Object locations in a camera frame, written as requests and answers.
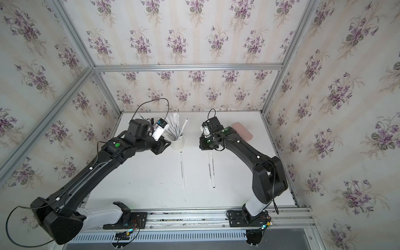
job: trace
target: white table surface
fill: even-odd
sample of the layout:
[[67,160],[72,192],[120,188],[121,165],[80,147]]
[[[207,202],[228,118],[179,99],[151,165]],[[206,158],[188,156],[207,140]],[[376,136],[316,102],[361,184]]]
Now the white table surface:
[[[144,118],[164,118],[165,113],[140,113]],[[128,129],[132,113],[124,113],[115,135]],[[217,112],[226,127],[240,122],[253,139],[248,143],[269,157],[275,156],[258,111]],[[131,209],[233,208],[241,207],[253,195],[252,173],[234,153],[225,149],[202,151],[199,148],[201,124],[207,112],[179,112],[180,123],[188,118],[184,129],[183,155],[185,187],[182,185],[180,151],[170,147],[155,155],[150,150],[138,152],[106,176],[92,190],[86,208],[105,207],[115,201]],[[210,185],[208,154],[214,157],[215,188]],[[277,206],[294,206],[289,190],[275,198]]]

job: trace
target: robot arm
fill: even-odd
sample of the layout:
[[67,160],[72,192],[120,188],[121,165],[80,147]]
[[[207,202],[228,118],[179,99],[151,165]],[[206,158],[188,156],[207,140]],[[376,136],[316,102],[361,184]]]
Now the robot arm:
[[248,221],[252,221],[274,197],[288,188],[282,162],[276,156],[270,158],[258,152],[233,128],[224,128],[216,117],[205,121],[202,127],[204,132],[200,137],[201,150],[213,150],[222,145],[237,155],[252,171],[252,189],[256,199],[252,198],[243,207]]
[[168,126],[163,119],[154,127],[146,120],[131,120],[128,130],[104,144],[97,156],[66,185],[47,199],[38,197],[31,203],[39,225],[57,244],[64,244],[81,230],[129,222],[130,209],[121,202],[92,211],[78,207],[104,177],[136,152],[162,153],[171,144],[161,136]]

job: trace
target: white cup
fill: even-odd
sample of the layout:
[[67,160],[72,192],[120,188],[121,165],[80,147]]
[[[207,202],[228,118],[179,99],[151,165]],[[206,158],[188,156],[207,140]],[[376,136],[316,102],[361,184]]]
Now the white cup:
[[185,145],[185,135],[182,135],[178,140],[176,141],[171,141],[171,148],[173,150],[181,150],[183,149],[183,146]]

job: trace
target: mounting plate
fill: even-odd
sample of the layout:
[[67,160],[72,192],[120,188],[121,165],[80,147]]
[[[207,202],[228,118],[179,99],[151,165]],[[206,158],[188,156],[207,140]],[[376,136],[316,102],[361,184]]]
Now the mounting plate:
[[228,216],[229,226],[231,228],[255,226],[262,227],[263,225],[267,224],[268,221],[271,221],[271,217],[268,216],[267,211],[261,212],[259,215],[259,218],[261,217],[262,219],[255,219],[251,224],[247,224],[244,221],[241,210],[228,210],[226,215]]
[[131,212],[130,213],[130,219],[131,223],[116,223],[116,224],[107,224],[103,226],[103,229],[130,229],[135,227],[135,223],[133,223],[133,220],[140,219],[141,222],[138,221],[140,224],[140,229],[143,229],[146,226],[146,220],[147,220],[147,213],[146,212]]

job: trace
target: floral wallpaper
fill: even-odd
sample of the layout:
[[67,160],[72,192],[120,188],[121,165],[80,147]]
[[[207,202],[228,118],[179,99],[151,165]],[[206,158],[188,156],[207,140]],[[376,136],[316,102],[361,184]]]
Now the floral wallpaper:
[[400,247],[399,6],[322,0],[266,113],[330,250]]
[[[14,125],[18,124],[15,121],[18,117],[12,118],[7,115],[8,112],[1,110],[5,135],[10,131],[15,134],[20,129]],[[108,140],[115,122],[116,117],[100,90],[90,80],[87,81],[0,187],[2,224],[15,206],[28,206],[34,198],[47,197],[71,180],[94,158],[97,141]],[[49,238],[28,210],[16,210],[10,218],[9,229],[11,236],[20,244],[42,244]],[[25,238],[18,237],[21,232]],[[1,238],[6,239],[4,228],[0,234]],[[15,249],[8,240],[4,240],[0,246],[2,249]]]
[[96,64],[207,64],[282,62],[307,0],[63,3]]
[[[143,102],[157,98],[167,98],[170,110],[261,110],[277,73],[277,70],[107,72],[102,76],[124,111],[135,111]],[[150,102],[140,110],[167,110],[167,103]]]
[[47,0],[0,0],[0,164],[84,68]]

